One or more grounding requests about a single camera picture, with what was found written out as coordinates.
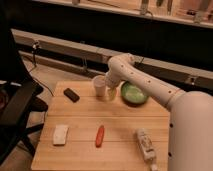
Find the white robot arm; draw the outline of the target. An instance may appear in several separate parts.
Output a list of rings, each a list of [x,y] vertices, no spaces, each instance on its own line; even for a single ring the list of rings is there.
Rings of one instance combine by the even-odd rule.
[[[132,54],[111,57],[106,85],[129,81],[170,112],[168,171],[213,171],[213,96],[186,92],[133,65]]]

